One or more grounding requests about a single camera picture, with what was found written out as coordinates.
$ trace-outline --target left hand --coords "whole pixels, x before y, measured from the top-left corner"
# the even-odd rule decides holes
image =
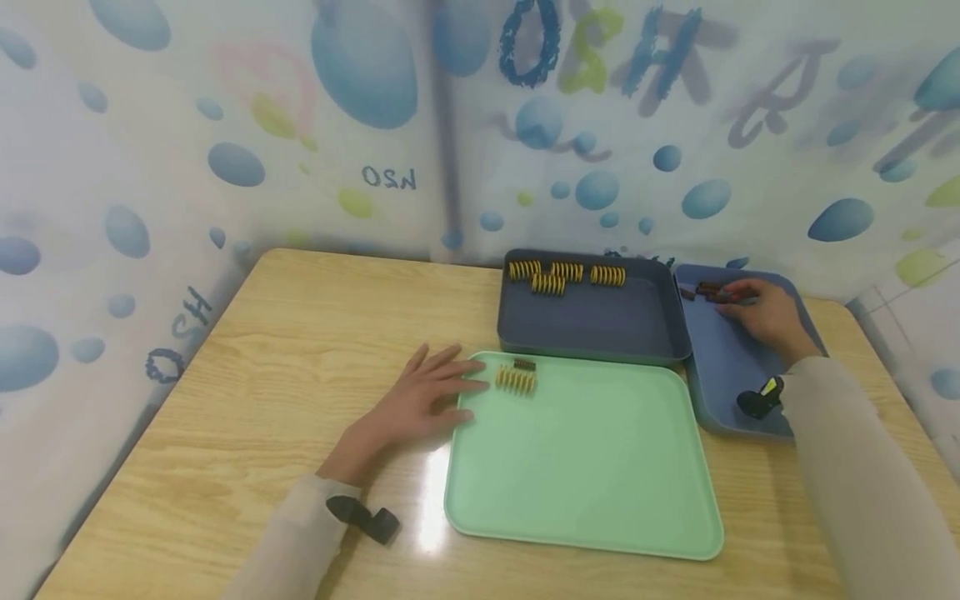
[[[317,470],[323,479],[361,487],[369,478],[372,463],[381,450],[404,442],[448,433],[473,419],[467,410],[442,410],[440,400],[461,392],[486,390],[486,381],[461,375],[482,371],[480,361],[453,359],[460,353],[454,345],[427,358],[423,344],[407,362],[394,387],[369,413],[348,427],[330,456]]]

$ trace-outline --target white sleeve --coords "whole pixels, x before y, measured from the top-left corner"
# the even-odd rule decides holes
[[[850,598],[960,598],[943,514],[852,375],[810,357],[783,382],[806,493]]]
[[[347,530],[326,500],[359,494],[352,486],[304,475],[276,509],[223,600],[313,600]]]

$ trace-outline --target blue tray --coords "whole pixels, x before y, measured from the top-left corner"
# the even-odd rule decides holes
[[[529,281],[510,281],[507,265],[539,260],[584,265],[584,280],[563,296],[540,296]],[[590,285],[592,265],[623,267],[623,287]],[[508,352],[548,354],[667,367],[690,355],[684,310],[670,270],[655,260],[538,250],[511,250],[504,258],[497,321]]]
[[[800,319],[816,345],[826,354],[817,329],[806,312],[797,288],[789,279],[758,271],[741,271],[702,265],[677,269],[677,284],[690,291],[701,281],[726,285],[756,277],[776,283],[797,300]],[[703,296],[683,300],[686,329],[693,353],[686,359],[686,380],[700,425],[712,433],[741,434],[760,438],[793,439],[793,431],[780,408],[763,420],[744,415],[736,397],[746,390],[759,390],[770,377],[783,374],[778,356],[754,340],[742,325],[720,315],[716,304]]]

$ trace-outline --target small black object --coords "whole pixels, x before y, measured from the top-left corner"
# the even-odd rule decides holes
[[[780,406],[781,392],[783,392],[783,380],[772,377],[759,392],[741,392],[736,397],[736,405],[744,415],[761,420]]]
[[[360,500],[345,495],[335,495],[326,500],[326,508],[342,523],[359,527],[373,541],[387,545],[400,528],[399,519],[387,509],[380,509],[376,515]]]

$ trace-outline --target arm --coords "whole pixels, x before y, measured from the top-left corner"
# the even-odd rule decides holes
[[[837,361],[825,358],[778,286],[727,286],[721,313],[740,321],[789,368],[780,396],[807,496],[853,600],[960,598],[960,555],[920,475],[876,408]]]
[[[459,346],[426,358],[424,344],[394,387],[362,419],[348,427],[316,474],[303,475],[276,509],[267,529],[230,582],[223,600],[313,600],[347,530],[326,508],[336,495],[358,497],[372,466],[387,448],[451,431],[472,419],[470,411],[437,412],[437,401],[487,384],[461,379],[483,369],[453,361]]]

